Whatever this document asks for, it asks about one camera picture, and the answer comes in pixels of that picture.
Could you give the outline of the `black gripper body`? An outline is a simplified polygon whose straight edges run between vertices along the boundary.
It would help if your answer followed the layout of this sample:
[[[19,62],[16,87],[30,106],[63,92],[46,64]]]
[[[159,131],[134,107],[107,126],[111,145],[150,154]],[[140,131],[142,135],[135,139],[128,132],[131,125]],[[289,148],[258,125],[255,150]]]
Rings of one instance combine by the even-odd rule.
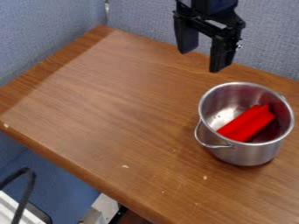
[[[175,0],[174,15],[191,21],[199,33],[241,41],[246,22],[235,12],[239,0]]]

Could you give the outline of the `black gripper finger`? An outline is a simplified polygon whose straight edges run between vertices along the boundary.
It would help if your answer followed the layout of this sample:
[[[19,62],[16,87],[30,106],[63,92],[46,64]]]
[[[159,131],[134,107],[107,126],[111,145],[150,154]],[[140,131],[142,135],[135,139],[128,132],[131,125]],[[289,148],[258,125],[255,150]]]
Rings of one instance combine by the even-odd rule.
[[[174,15],[173,18],[178,49],[182,54],[186,54],[199,46],[199,32],[187,18],[179,15]]]
[[[210,49],[210,71],[219,72],[233,63],[238,42],[233,39],[214,38]]]

